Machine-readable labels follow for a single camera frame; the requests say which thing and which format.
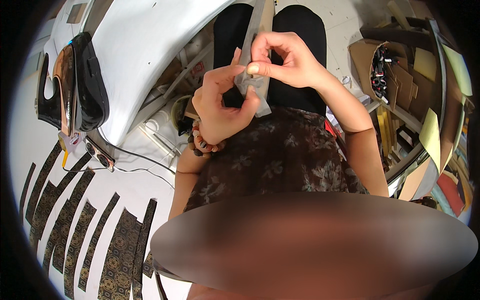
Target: knee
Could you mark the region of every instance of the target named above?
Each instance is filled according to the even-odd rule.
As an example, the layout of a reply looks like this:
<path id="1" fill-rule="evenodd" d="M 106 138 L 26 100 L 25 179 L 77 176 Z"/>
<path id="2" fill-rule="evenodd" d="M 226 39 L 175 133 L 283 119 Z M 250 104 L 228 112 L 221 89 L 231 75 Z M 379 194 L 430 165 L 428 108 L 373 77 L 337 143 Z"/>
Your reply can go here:
<path id="1" fill-rule="evenodd" d="M 232 19 L 242 18 L 244 16 L 250 17 L 252 15 L 253 6 L 247 3 L 236 3 L 228 6 L 222 10 L 215 20 L 217 22 L 231 21 Z"/>
<path id="2" fill-rule="evenodd" d="M 279 13 L 277 13 L 275 17 L 286 17 L 294 20 L 315 22 L 321 28 L 325 28 L 323 20 L 316 13 L 312 12 L 308 7 L 299 4 L 289 5 L 285 7 Z"/>

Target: steam iron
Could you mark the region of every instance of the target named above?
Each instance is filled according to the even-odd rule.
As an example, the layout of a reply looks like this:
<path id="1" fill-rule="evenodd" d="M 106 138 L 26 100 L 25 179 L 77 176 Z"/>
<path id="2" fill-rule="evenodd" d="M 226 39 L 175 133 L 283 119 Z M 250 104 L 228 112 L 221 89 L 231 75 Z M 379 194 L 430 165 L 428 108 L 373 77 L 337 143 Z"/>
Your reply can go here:
<path id="1" fill-rule="evenodd" d="M 35 103 L 38 119 L 67 136 L 73 130 L 87 132 L 100 127 L 108 119 L 109 104 L 90 34 L 79 33 L 60 51 L 51 75 L 50 99 L 44 95 L 48 59 L 45 53 L 38 77 Z"/>

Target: person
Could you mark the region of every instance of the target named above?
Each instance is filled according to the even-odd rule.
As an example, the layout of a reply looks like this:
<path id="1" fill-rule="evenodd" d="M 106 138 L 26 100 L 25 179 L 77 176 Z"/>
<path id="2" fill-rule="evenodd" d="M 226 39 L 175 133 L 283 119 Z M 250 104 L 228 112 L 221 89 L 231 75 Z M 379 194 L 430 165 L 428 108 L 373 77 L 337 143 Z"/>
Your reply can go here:
<path id="1" fill-rule="evenodd" d="M 304 6 L 284 8 L 273 18 L 273 31 L 256 36 L 252 62 L 241 66 L 240 48 L 252 11 L 248 4 L 234 4 L 215 21 L 214 69 L 205 74 L 192 99 L 200 117 L 194 123 L 196 135 L 201 138 L 195 137 L 194 149 L 187 148 L 180 156 L 168 219 L 223 198 L 264 193 L 329 191 L 388 197 L 370 115 L 326 69 L 322 19 Z M 249 74 L 270 77 L 271 114 L 255 118 L 260 104 L 255 89 L 249 86 L 243 99 L 234 87 L 234 77 L 245 68 Z M 325 129 L 326 106 L 345 132 L 346 160 Z M 194 153 L 212 154 L 212 145 L 221 151 L 210 158 Z M 246 298 L 193 284 L 188 299 Z"/>

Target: hand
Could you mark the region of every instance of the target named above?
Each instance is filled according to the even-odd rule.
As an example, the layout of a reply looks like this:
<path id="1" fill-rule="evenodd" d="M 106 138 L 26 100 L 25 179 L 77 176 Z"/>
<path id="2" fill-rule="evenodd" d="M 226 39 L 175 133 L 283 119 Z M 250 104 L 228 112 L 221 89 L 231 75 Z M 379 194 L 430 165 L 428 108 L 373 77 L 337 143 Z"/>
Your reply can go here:
<path id="1" fill-rule="evenodd" d="M 203 86 L 195 91 L 193 107 L 202 120 L 200 135 L 215 145 L 233 136 L 250 124 L 260 99 L 253 86 L 248 86 L 245 101 L 241 108 L 226 108 L 222 105 L 222 94 L 233 87 L 233 79 L 245 70 L 238 65 L 241 50 L 236 49 L 232 64 L 205 73 Z"/>
<path id="2" fill-rule="evenodd" d="M 272 64 L 268 50 L 273 49 L 283 59 L 283 65 Z M 328 86 L 331 75 L 313 56 L 305 42 L 294 32 L 260 32 L 252 43 L 252 62 L 248 74 L 258 74 L 280 80 L 293 87 Z"/>

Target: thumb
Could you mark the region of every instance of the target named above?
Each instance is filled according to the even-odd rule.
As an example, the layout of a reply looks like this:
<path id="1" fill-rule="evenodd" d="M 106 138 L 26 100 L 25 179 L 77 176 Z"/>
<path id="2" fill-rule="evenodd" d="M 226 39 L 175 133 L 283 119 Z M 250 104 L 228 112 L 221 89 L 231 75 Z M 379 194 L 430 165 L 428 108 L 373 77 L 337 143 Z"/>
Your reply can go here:
<path id="1" fill-rule="evenodd" d="M 249 63 L 247 66 L 247 73 L 272 77 L 283 81 L 288 75 L 288 70 L 283 66 L 274 65 L 264 61 L 255 61 Z"/>
<path id="2" fill-rule="evenodd" d="M 245 95 L 245 101 L 243 101 L 243 104 L 240 109 L 240 119 L 242 122 L 245 122 L 245 127 L 253 119 L 259 106 L 260 106 L 260 98 L 255 92 L 255 87 L 253 85 L 249 85 L 247 87 L 247 94 Z"/>

